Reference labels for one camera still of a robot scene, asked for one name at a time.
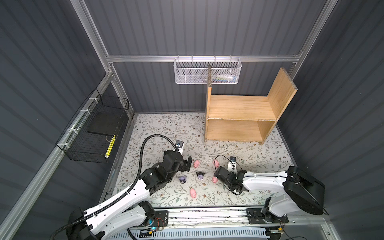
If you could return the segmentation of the purple black cat figurine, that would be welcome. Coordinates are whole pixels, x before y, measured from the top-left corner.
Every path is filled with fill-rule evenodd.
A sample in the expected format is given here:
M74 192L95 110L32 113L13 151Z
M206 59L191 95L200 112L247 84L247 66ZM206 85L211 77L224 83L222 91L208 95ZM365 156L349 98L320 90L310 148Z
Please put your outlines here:
M178 179L179 179L181 184L185 184L186 181L187 181L187 177L186 176L179 176Z
M197 174L197 178L198 178L198 180L203 180L204 179L204 175L205 175L205 173L203 173L203 172L196 172L196 174Z

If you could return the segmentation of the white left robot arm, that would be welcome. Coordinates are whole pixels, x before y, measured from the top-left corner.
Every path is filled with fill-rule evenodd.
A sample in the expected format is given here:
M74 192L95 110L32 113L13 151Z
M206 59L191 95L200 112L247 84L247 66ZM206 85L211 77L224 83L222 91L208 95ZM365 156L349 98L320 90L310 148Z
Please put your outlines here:
M105 202L71 213L66 229L69 240L106 240L116 233L136 226L150 226L156 212L147 201L150 195L163 189L177 172L188 172L192 157L183 159L180 152L165 151L163 161L146 169L135 184Z

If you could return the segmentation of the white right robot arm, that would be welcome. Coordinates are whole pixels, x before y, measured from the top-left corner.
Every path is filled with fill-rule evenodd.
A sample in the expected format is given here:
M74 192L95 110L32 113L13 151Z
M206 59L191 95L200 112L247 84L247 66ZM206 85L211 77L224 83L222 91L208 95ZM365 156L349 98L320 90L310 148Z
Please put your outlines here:
M233 173L219 167L214 177L221 181L236 196L243 192L272 191L277 195L268 197L257 217L266 223L287 223L288 214L299 210L308 214L324 214L325 185L298 167L276 173Z

